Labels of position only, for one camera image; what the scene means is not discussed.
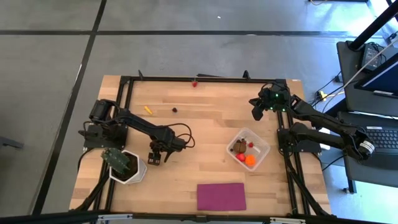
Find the concrete floor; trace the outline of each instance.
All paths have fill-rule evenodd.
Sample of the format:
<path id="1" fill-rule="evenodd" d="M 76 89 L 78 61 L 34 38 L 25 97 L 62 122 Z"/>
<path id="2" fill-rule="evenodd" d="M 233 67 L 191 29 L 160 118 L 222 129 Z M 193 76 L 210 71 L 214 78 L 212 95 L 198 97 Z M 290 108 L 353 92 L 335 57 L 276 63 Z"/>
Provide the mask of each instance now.
<path id="1" fill-rule="evenodd" d="M 0 1 L 0 30 L 91 30 L 100 0 Z M 100 30 L 281 30 L 361 32 L 374 15 L 360 2 L 307 1 L 108 1 Z M 83 138 L 77 131 L 98 94 L 103 75 L 240 77 L 303 80 L 305 96 L 339 71 L 336 43 L 344 37 L 238 35 L 97 36 L 73 110 L 65 143 L 44 207 L 68 210 Z M 39 179 L 70 95 L 86 35 L 0 35 L 0 136 L 25 143 L 0 150 L 0 216 L 30 212 Z M 373 39 L 383 43 L 382 39 Z M 331 84 L 325 92 L 338 85 Z M 357 183 L 346 195 L 344 168 L 331 166 L 325 181 L 333 214 L 343 218 L 398 222 L 397 189 Z M 375 206 L 374 199 L 384 204 Z M 139 220 L 135 223 L 155 223 Z"/>

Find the red ball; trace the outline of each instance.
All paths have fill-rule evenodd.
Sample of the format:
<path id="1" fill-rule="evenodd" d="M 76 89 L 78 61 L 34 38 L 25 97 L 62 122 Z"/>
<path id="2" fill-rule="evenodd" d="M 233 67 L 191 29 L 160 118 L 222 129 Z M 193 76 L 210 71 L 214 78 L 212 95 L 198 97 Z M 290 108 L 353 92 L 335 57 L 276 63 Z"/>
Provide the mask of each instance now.
<path id="1" fill-rule="evenodd" d="M 235 157 L 241 162 L 244 162 L 246 160 L 246 156 L 244 156 L 243 153 L 239 153 Z"/>

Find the white cable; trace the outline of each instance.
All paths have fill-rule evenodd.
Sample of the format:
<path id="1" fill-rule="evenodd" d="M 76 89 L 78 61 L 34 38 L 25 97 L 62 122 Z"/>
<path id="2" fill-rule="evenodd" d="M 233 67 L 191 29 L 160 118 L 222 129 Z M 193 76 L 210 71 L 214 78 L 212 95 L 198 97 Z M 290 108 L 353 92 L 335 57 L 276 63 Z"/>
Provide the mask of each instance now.
<path id="1" fill-rule="evenodd" d="M 351 83 L 351 81 L 352 81 L 359 73 L 361 73 L 362 70 L 363 70 L 366 66 L 368 66 L 375 58 L 377 58 L 380 54 L 382 54 L 385 50 L 387 50 L 387 48 L 389 48 L 390 46 L 392 46 L 392 45 L 393 45 L 395 42 L 397 42 L 397 41 L 398 41 L 398 38 L 397 38 L 395 41 L 391 42 L 391 44 L 389 44 L 387 47 L 385 47 L 384 49 L 382 49 L 378 54 L 376 54 L 376 55 L 375 55 L 370 61 L 368 61 L 361 69 L 359 69 L 359 70 L 355 73 L 355 75 L 354 75 L 352 78 L 350 78 L 350 80 L 348 80 L 348 82 L 347 82 L 345 85 L 343 85 L 342 87 L 340 87 L 340 88 L 338 89 L 338 91 L 340 91 L 340 90 L 343 89 L 343 88 L 346 88 L 346 87 L 348 86 L 348 84 Z M 328 104 L 329 104 L 336 96 L 337 96 L 337 94 L 334 95 L 334 96 L 332 96 L 331 99 L 326 103 L 326 105 L 323 107 L 322 113 L 325 112 L 325 108 L 328 106 Z"/>
<path id="2" fill-rule="evenodd" d="M 328 0 L 324 0 L 321 3 L 315 4 L 312 0 L 310 0 L 310 2 L 314 5 L 314 6 L 319 6 L 320 4 L 323 4 L 324 2 L 327 2 Z"/>

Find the wooden table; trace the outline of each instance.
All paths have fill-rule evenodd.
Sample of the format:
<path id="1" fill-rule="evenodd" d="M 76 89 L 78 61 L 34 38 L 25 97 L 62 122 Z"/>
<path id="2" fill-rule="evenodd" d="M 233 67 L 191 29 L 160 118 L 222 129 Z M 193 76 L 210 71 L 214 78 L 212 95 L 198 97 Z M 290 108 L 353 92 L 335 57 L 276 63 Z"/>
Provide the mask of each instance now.
<path id="1" fill-rule="evenodd" d="M 115 100 L 120 76 L 104 76 L 98 99 Z M 304 98 L 300 80 L 287 80 L 292 94 Z M 257 97 L 259 83 L 205 83 L 193 88 L 187 82 L 134 82 L 130 110 L 156 125 L 186 123 L 196 140 L 194 148 L 173 153 L 167 163 L 148 165 L 142 182 L 116 183 L 113 212 L 206 215 L 280 215 L 290 213 L 290 198 L 283 157 L 277 152 L 277 115 L 264 112 L 261 121 L 252 117 L 249 99 Z M 153 115 L 144 110 L 148 106 Z M 185 127 L 173 126 L 176 134 Z M 249 172 L 226 153 L 226 146 L 241 128 L 249 128 L 267 141 L 271 150 L 255 172 Z M 146 162 L 150 139 L 129 129 L 126 149 Z M 70 208 L 79 206 L 98 182 L 103 149 L 89 152 L 82 160 Z M 301 153 L 305 183 L 315 200 L 330 212 L 319 161 Z M 197 184 L 243 182 L 247 210 L 211 212 L 197 210 Z M 104 208 L 107 186 L 101 206 Z M 303 213 L 300 190 L 295 186 L 298 209 Z"/>

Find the purple cloth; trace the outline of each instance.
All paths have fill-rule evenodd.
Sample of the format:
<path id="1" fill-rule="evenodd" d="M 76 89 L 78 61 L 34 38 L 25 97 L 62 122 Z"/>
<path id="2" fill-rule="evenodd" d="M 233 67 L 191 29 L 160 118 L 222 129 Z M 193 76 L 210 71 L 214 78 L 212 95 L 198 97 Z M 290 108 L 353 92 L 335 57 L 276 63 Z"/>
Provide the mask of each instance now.
<path id="1" fill-rule="evenodd" d="M 198 184 L 198 210 L 246 210 L 243 183 Z"/>

